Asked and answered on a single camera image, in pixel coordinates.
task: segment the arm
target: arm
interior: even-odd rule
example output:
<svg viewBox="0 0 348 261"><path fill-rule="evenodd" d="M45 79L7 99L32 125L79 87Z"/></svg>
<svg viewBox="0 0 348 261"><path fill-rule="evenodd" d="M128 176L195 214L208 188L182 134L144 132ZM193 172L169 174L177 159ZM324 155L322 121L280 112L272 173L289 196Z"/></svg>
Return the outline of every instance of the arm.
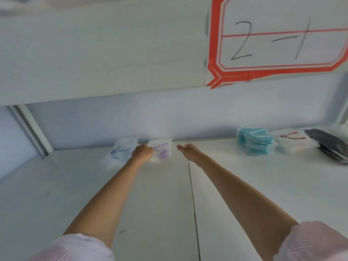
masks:
<svg viewBox="0 0 348 261"><path fill-rule="evenodd" d="M263 261L272 261L291 228L290 215L213 159L187 144L177 148L207 174Z"/></svg>
<svg viewBox="0 0 348 261"><path fill-rule="evenodd" d="M146 145L138 146L123 168L87 203L64 234L81 233L98 238L111 247L133 180L153 152L154 149Z"/></svg>

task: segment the red border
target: red border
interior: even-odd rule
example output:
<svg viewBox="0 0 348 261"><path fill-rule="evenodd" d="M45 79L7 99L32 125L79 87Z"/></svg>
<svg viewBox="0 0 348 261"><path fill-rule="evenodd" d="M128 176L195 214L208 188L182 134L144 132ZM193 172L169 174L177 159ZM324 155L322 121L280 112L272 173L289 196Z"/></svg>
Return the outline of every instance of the red border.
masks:
<svg viewBox="0 0 348 261"><path fill-rule="evenodd" d="M348 39L342 48L339 57L341 59L337 61L332 66L326 67L308 67L308 68L289 68L289 69L272 69L272 70L245 70L245 71L228 71L224 72L216 64L217 62L217 52L218 52L218 42L219 42L219 27L220 27L220 16L221 16L221 4L224 0L213 0L212 9L211 9L211 23L210 23L210 46L209 46L209 61L208 61L208 70L214 76L213 80L207 84L211 86L211 89L218 87L221 83L232 83L238 81L249 81L255 78L263 78L275 74L294 74L294 73L310 73L310 72L330 72L336 69L339 65L345 62L348 59L348 48L346 48ZM310 30L309 32L323 32L323 31L346 31L345 28L329 29L329 30ZM262 34L280 34L280 33L301 33L301 31L290 31L290 32L275 32L275 33L256 33L254 35Z"/></svg>

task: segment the white wall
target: white wall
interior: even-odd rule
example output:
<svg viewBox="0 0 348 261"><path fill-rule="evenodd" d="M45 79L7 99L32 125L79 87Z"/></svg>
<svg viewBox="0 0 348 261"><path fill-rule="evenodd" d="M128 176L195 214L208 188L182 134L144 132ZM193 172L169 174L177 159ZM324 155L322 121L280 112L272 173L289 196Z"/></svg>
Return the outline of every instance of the white wall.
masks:
<svg viewBox="0 0 348 261"><path fill-rule="evenodd" d="M141 92L30 104L54 149L113 145L122 137L233 136L242 125L278 129L336 119L348 74L238 83L211 90Z"/></svg>
<svg viewBox="0 0 348 261"><path fill-rule="evenodd" d="M10 110L0 106L0 179L37 154Z"/></svg>

